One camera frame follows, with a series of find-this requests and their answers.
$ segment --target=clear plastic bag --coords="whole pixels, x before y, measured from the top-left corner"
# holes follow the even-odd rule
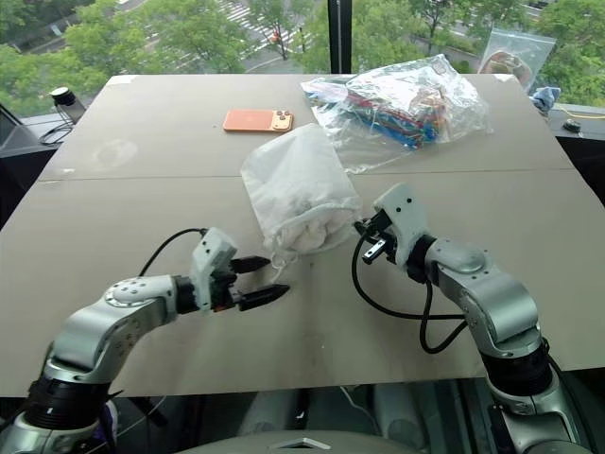
[[[265,247],[283,260],[335,247],[361,216],[361,199],[316,124],[255,149],[241,175]]]
[[[478,72],[513,74],[528,91],[556,41],[546,36],[493,28]]]
[[[489,106],[443,55],[301,84],[340,162],[359,173],[489,131]]]

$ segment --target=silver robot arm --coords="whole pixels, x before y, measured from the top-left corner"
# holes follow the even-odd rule
[[[1,454],[65,453],[91,437],[112,381],[146,333],[192,311],[247,310],[282,296],[288,286],[250,293],[233,288],[238,273],[256,271],[262,257],[233,259],[233,242],[209,229],[193,252],[189,276],[133,277],[113,284],[64,323],[14,420]]]
[[[363,260],[385,253],[410,278],[431,282],[460,307],[496,402],[494,437],[509,436],[517,453],[553,440],[578,449],[578,428],[548,363],[538,309],[526,288],[498,269],[487,250],[431,236],[407,184],[393,186],[374,208],[376,215],[357,226],[373,243]]]

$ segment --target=white drawstring bag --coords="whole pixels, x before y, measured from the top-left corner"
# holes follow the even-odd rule
[[[342,243],[361,217],[361,199],[316,124],[255,149],[241,174],[265,247],[279,270],[301,253],[318,253]]]

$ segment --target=smartphone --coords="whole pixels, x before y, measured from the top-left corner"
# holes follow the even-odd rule
[[[227,112],[223,130],[286,132],[292,129],[293,122],[294,115],[286,110],[234,109]]]

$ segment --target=table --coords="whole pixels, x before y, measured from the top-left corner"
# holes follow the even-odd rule
[[[244,78],[247,90],[238,88]],[[173,232],[213,225],[242,255],[265,253],[239,167],[270,137],[227,134],[221,120],[230,108],[286,106],[300,126],[312,118],[298,84],[311,78],[110,81],[0,232],[0,360],[10,365],[1,395],[24,395],[62,320],[136,274]],[[353,176],[364,211],[394,183],[411,183],[434,235],[490,249],[501,269],[525,283],[564,369],[602,366],[602,205],[516,82],[469,79],[493,106],[494,134]],[[186,273],[195,243],[195,236],[174,243],[150,273]],[[291,265],[283,281],[292,289],[272,305],[188,314],[150,333],[112,388],[225,393],[483,374],[468,332],[428,356],[417,323],[365,305],[349,276],[353,246],[354,238]],[[247,276],[242,287],[271,273]],[[361,280],[384,305],[420,311],[424,302],[424,288],[384,261],[364,267]],[[436,298],[436,313],[453,309]],[[449,329],[432,323],[430,339]]]

